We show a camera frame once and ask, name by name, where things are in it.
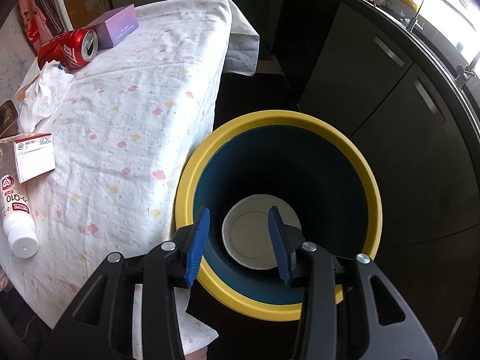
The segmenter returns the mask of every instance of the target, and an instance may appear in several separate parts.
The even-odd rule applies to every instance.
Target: sink faucet
[[[417,24],[417,22],[418,22],[418,17],[419,17],[419,14],[420,14],[420,9],[422,8],[422,5],[423,5],[423,2],[424,2],[424,1],[425,1],[425,0],[421,0],[420,6],[418,7],[417,12],[415,13],[415,16],[412,17],[412,19],[410,19],[410,22],[409,22],[409,24],[408,24],[407,27],[406,27],[406,30],[407,30],[408,32],[412,32],[413,29],[415,28],[415,24]]]
[[[477,55],[475,58],[470,62],[465,68],[462,65],[457,66],[457,73],[458,76],[455,79],[457,82],[457,85],[462,89],[462,87],[467,83],[467,81],[470,79],[470,77],[475,76],[475,72],[473,69],[477,66],[478,61],[480,60],[480,51],[477,52]]]

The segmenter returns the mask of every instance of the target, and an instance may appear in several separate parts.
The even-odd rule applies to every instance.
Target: white bowl
[[[267,214],[277,206],[286,225],[301,228],[295,211],[282,199],[272,195],[251,195],[236,203],[222,224],[222,240],[228,254],[240,265],[267,270],[277,266]]]

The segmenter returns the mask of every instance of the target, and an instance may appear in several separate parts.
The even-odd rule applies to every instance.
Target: metal screw
[[[316,251],[317,250],[317,245],[315,245],[313,242],[306,241],[301,245],[301,248],[304,251]]]
[[[162,244],[162,250],[172,251],[176,248],[177,245],[173,241],[166,241]]]
[[[371,260],[368,254],[360,253],[357,254],[357,261],[361,264],[368,264]]]
[[[109,263],[118,263],[120,261],[120,258],[122,258],[122,256],[120,256],[120,253],[110,253],[106,260]]]

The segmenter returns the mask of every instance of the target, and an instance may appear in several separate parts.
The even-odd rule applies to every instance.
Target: white pill bottle
[[[38,250],[30,205],[25,187],[10,175],[0,179],[1,218],[11,252],[20,258],[32,257]]]

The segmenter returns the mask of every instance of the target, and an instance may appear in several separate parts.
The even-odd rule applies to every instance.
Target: purple box
[[[112,9],[87,24],[85,28],[97,33],[99,50],[115,47],[138,28],[135,7],[132,4]]]

